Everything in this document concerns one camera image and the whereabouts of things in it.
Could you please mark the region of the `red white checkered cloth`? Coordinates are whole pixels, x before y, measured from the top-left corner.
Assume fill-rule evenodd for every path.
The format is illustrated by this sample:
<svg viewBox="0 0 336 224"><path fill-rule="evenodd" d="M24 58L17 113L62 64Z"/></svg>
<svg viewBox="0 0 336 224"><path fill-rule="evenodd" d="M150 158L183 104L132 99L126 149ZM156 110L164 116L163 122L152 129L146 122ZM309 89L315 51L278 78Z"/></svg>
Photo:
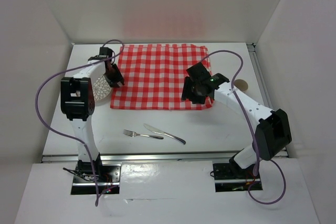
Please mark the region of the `red white checkered cloth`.
<svg viewBox="0 0 336 224"><path fill-rule="evenodd" d="M110 108L118 110L204 110L212 107L182 101L186 70L207 56L194 44L126 45L117 65L124 85L112 91Z"/></svg>

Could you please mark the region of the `brown paper cup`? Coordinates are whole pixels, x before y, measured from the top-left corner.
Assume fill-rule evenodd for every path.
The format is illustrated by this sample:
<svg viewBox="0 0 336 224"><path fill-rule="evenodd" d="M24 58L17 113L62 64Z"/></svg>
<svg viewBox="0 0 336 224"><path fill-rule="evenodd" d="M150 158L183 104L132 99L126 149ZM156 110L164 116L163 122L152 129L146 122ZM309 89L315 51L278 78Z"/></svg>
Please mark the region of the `brown paper cup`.
<svg viewBox="0 0 336 224"><path fill-rule="evenodd" d="M249 86L248 83L243 79L237 79L234 81L234 86L238 88L241 92L245 93Z"/></svg>

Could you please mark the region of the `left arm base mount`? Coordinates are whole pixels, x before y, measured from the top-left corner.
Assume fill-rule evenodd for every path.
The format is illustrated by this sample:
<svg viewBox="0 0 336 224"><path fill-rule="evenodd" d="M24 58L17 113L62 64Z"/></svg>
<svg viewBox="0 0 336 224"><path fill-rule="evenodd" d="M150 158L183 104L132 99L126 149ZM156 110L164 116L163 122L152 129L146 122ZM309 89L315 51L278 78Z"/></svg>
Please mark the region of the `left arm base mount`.
<svg viewBox="0 0 336 224"><path fill-rule="evenodd" d="M98 192L101 194L105 190L105 194L119 194L121 164L106 165L100 167L100 174L96 172L95 178L98 182ZM73 177L71 185L71 195L95 195L95 181L92 171L80 172L79 168L74 169L63 168L64 171L70 173Z"/></svg>

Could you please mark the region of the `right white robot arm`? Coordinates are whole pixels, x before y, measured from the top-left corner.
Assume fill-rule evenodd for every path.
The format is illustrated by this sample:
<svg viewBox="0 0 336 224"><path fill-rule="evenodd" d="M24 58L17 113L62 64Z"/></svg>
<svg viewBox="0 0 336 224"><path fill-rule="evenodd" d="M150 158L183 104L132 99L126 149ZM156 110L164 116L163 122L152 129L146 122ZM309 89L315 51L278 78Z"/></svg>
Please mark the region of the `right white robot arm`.
<svg viewBox="0 0 336 224"><path fill-rule="evenodd" d="M253 142L236 153L228 169L235 178L252 170L259 160L269 161L292 141L285 111L268 108L250 98L220 73L211 75L202 63L187 69L181 99L204 104L207 98L219 102L248 120Z"/></svg>

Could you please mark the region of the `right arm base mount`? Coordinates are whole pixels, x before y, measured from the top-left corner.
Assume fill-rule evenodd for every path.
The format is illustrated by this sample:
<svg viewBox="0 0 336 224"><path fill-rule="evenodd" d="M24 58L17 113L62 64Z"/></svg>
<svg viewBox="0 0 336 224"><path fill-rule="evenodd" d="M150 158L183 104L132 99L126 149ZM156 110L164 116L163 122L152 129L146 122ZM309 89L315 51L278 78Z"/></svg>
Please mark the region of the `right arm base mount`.
<svg viewBox="0 0 336 224"><path fill-rule="evenodd" d="M251 190L262 190L260 176L253 175L253 168L251 165L246 169L238 167L232 170L229 163L214 163L209 175L214 179L217 193L247 191L250 185Z"/></svg>

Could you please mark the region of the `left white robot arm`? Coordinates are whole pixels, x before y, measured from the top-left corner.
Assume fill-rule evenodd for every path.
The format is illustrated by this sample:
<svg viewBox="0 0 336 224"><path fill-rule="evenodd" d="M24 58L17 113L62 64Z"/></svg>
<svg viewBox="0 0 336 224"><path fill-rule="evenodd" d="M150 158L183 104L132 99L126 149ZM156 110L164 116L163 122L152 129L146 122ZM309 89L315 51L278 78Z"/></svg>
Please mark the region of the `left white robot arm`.
<svg viewBox="0 0 336 224"><path fill-rule="evenodd" d="M73 128L73 139L79 141L74 174L93 182L103 177L104 169L92 130L92 115L96 106L92 82L101 78L109 88L124 85L124 77L113 61L115 56L112 49L100 47L98 55L90 57L77 74L63 77L60 82L60 108Z"/></svg>

